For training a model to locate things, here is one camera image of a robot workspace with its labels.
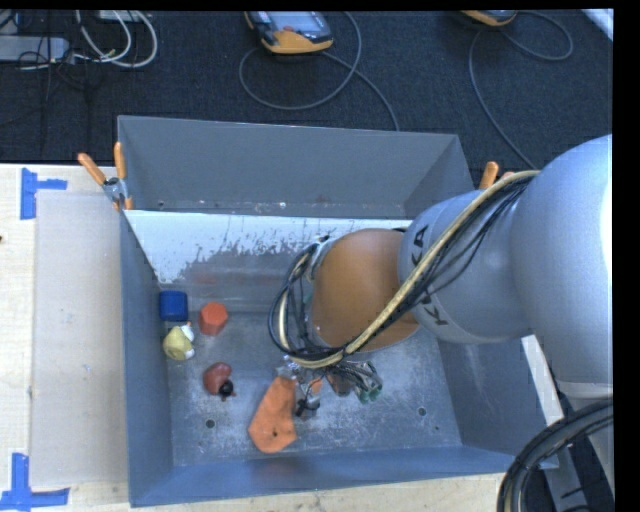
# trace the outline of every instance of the gray bin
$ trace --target gray bin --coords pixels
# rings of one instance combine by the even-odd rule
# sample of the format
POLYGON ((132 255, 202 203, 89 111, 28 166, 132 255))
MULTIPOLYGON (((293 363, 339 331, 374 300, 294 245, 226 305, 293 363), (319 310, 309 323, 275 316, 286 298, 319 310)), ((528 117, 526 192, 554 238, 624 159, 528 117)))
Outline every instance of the gray bin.
POLYGON ((320 234, 407 226, 472 190, 457 136, 123 116, 118 139, 136 205, 121 216, 132 506, 502 472, 547 425, 521 340, 455 345, 419 330, 373 354, 375 402, 325 383, 286 449, 264 454, 247 434, 282 363, 266 318, 295 253, 320 234), (169 289, 189 297, 187 361, 161 348, 169 289), (215 337, 197 330, 208 301, 229 311, 215 337), (216 361, 233 367, 225 402, 202 385, 216 361))

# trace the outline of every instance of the electronic device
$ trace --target electronic device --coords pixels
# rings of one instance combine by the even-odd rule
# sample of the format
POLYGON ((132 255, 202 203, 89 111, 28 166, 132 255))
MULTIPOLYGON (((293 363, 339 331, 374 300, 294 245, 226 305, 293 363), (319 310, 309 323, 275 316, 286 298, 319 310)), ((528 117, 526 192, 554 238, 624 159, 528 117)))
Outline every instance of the electronic device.
POLYGON ((278 55, 311 54, 333 44, 327 20, 316 11, 245 11, 260 43, 278 55))

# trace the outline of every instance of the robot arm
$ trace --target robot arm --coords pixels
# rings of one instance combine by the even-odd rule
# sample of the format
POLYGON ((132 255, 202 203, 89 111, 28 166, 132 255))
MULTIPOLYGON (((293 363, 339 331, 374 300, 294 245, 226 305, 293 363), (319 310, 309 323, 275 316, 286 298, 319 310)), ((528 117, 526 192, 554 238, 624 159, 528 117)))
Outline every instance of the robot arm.
POLYGON ((611 210, 606 136, 539 173, 443 201, 401 237, 347 235, 324 247, 313 270, 310 332, 325 355, 297 361, 357 359, 401 342, 416 322, 454 343, 535 334, 564 394, 610 396, 611 210))

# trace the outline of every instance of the dark floor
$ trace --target dark floor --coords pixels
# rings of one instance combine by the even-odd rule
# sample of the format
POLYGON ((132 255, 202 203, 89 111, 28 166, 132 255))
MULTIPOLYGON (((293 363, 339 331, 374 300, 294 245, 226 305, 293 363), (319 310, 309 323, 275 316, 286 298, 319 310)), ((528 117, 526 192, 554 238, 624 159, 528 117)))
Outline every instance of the dark floor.
MULTIPOLYGON (((96 44, 105 52, 122 48, 119 25, 96 22, 92 12, 82 11, 82 19, 96 44)), ((49 27, 74 41, 76 51, 86 51, 73 11, 21 14, 22 33, 43 34, 49 27)), ((354 23, 342 12, 323 14, 335 38, 327 53, 353 63, 358 49, 354 23)), ((256 101, 239 78, 243 57, 256 48, 240 11, 151 15, 157 57, 140 69, 81 60, 39 71, 0 65, 0 161, 75 162, 76 154, 85 151, 98 163, 109 163, 120 114, 396 128, 383 100, 355 74, 339 94, 316 108, 282 110, 256 101)), ((581 10, 521 11, 503 29, 482 34, 484 25, 469 23, 457 11, 351 15, 361 34, 357 69, 384 95, 398 128, 457 134, 476 180, 489 160, 503 171, 542 168, 571 147, 612 132, 613 44, 581 10), (568 56, 547 60, 529 52, 568 56)), ((140 61, 151 38, 143 25, 134 27, 140 61)), ((255 95, 284 106, 319 101, 349 73, 324 56, 283 62, 263 51, 250 55, 243 71, 255 95)))

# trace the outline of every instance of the orange cube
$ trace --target orange cube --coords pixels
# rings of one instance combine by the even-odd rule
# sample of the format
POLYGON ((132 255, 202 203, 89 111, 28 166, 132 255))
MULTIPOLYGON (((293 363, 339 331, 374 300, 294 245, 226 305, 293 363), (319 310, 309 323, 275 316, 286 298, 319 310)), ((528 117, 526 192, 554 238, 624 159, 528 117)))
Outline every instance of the orange cube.
POLYGON ((200 310, 198 318, 200 332, 209 336, 220 334, 228 319, 229 313, 224 304, 209 302, 200 310))

